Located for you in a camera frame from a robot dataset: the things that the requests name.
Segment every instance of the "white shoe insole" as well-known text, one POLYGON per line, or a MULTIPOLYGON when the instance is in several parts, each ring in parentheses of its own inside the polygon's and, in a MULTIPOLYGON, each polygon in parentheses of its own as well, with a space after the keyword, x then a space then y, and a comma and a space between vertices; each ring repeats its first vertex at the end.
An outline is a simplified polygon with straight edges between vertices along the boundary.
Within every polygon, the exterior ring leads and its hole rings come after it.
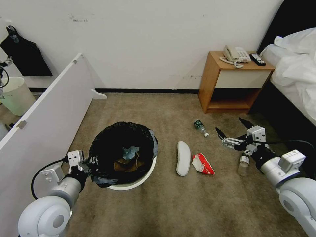
POLYGON ((189 172, 191 164, 191 151, 189 146, 183 142, 178 141, 178 164, 177 173, 180 176, 186 176, 189 172))

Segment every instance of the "wooden nightstand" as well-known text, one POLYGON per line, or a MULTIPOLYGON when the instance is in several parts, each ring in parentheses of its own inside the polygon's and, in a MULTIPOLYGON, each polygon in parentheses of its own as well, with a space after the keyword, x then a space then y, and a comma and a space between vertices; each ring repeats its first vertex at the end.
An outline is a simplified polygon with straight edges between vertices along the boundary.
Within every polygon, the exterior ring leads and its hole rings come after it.
POLYGON ((267 61, 265 66, 251 61, 236 69, 221 56, 217 51, 207 56, 198 93, 203 111, 247 113, 275 68, 267 61))

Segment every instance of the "black bag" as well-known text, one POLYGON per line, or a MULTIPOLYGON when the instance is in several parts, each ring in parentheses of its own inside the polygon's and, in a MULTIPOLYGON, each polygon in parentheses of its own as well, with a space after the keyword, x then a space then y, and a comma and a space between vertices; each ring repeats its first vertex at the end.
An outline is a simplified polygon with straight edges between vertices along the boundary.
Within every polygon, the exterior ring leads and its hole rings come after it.
POLYGON ((13 63, 23 76, 52 76, 39 48, 35 43, 19 35, 13 26, 7 26, 8 36, 0 47, 12 57, 13 63))
POLYGON ((91 180, 102 188, 114 184, 126 184, 146 175, 153 158, 157 156, 158 140, 152 130, 132 122, 117 122, 100 132, 89 150, 91 180), (114 162, 123 156, 123 147, 139 147, 138 159, 143 163, 135 171, 114 169, 114 162))

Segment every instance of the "robotic arm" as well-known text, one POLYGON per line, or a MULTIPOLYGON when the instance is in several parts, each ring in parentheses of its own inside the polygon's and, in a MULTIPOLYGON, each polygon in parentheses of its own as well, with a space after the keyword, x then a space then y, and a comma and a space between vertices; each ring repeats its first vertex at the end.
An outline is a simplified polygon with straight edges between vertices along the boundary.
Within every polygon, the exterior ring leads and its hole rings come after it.
POLYGON ((85 185, 89 171, 83 162, 82 150, 68 153, 69 174, 59 165, 40 174, 51 185, 49 195, 29 204, 22 212, 18 230, 21 237, 62 237, 72 215, 72 208, 85 185))
POLYGON ((13 63, 13 60, 12 60, 12 57, 8 57, 5 61, 0 61, 0 95, 2 94, 2 88, 4 88, 7 84, 8 84, 8 82, 9 82, 9 75, 8 75, 8 73, 7 73, 7 71, 4 69, 4 67, 6 67, 6 66, 9 66, 9 65, 11 65, 13 63), (7 76, 7 82, 6 82, 6 84, 4 85, 3 83, 2 83, 2 73, 3 73, 3 71, 5 72, 5 74, 6 74, 6 76, 7 76))
POLYGON ((316 181, 295 178, 305 156, 297 150, 277 156, 269 149, 265 129, 249 121, 239 119, 247 128, 247 134, 228 138, 216 128, 222 145, 251 156, 259 169, 276 188, 283 208, 301 225, 308 236, 316 236, 316 181))

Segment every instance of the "remote control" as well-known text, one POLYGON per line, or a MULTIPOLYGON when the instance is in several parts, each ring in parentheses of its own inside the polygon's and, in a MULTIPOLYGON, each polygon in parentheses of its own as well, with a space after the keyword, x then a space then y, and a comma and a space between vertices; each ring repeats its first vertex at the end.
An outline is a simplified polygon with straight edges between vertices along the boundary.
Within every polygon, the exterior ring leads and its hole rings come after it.
POLYGON ((249 54, 249 57, 258 65, 258 66, 265 66, 266 62, 261 59, 258 54, 249 54))

